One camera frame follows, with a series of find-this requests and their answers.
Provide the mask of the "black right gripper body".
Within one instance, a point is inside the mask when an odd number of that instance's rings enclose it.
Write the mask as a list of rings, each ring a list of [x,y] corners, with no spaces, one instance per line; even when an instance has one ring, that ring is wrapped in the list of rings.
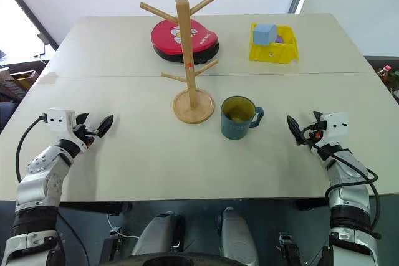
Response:
[[[324,137],[324,130],[304,128],[302,130],[302,137],[304,138],[303,144],[309,147],[312,147],[313,145],[323,147],[324,145],[324,142],[322,141]]]

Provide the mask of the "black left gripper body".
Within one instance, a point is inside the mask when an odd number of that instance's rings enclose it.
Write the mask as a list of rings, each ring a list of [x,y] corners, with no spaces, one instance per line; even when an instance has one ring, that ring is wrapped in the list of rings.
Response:
[[[89,130],[84,124],[78,124],[72,129],[73,134],[77,138],[77,145],[89,148],[94,142],[94,137],[103,137],[103,129],[98,127],[96,130]]]

